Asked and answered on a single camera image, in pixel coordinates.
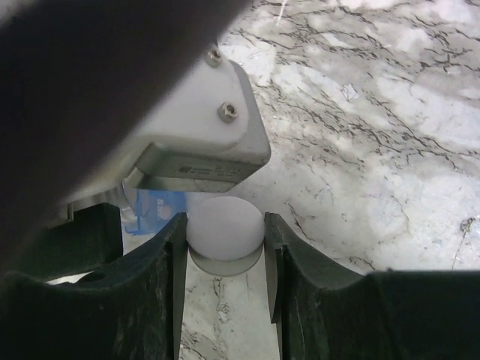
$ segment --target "blue object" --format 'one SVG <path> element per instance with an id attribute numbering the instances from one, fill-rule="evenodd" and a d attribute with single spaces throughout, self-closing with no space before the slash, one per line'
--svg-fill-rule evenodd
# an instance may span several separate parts
<path id="1" fill-rule="evenodd" d="M 158 233 L 177 213 L 185 212 L 185 194 L 176 191 L 141 190 L 124 187 L 128 204 L 135 216 L 124 225 L 132 235 Z"/>

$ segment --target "white round object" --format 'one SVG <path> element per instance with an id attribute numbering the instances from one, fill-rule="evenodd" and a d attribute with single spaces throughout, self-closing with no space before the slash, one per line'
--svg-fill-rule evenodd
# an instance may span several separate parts
<path id="1" fill-rule="evenodd" d="M 188 214 L 187 241 L 193 261 L 213 275 L 247 271 L 260 258 L 265 223 L 248 201 L 222 196 L 208 199 Z"/>

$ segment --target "white marble table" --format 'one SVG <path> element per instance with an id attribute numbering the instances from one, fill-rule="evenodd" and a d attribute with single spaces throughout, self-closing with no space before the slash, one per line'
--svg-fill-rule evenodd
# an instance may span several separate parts
<path id="1" fill-rule="evenodd" d="M 229 194 L 358 272 L 479 268 L 480 1 L 254 4 L 220 47 L 272 157 Z M 182 359 L 278 359 L 263 266 L 189 264 Z"/>

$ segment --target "metal screw head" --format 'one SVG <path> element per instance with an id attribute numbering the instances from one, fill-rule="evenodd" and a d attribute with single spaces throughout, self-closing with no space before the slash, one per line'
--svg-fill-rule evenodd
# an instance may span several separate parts
<path id="1" fill-rule="evenodd" d="M 212 68 L 217 68 L 222 63 L 222 54 L 216 47 L 212 47 L 207 51 L 205 60 Z"/>
<path id="2" fill-rule="evenodd" d="M 239 117 L 239 113 L 235 106 L 231 103 L 222 103 L 221 106 L 218 108 L 218 116 L 222 119 L 223 122 L 227 124 L 231 124 L 235 119 Z"/>

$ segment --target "dark blurred object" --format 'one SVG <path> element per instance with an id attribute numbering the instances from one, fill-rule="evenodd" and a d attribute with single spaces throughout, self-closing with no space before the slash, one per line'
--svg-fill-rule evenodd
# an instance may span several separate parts
<path id="1" fill-rule="evenodd" d="M 20 2 L 0 28 L 0 264 L 248 3 Z"/>
<path id="2" fill-rule="evenodd" d="M 42 281 L 91 272 L 123 254 L 120 210 L 100 204 L 76 211 L 74 220 L 43 229 L 13 269 Z"/>
<path id="3" fill-rule="evenodd" d="M 0 282 L 0 359 L 178 359 L 186 214 L 78 283 Z"/>
<path id="4" fill-rule="evenodd" d="M 480 273 L 361 276 L 265 216 L 271 321 L 282 360 L 478 359 Z"/>

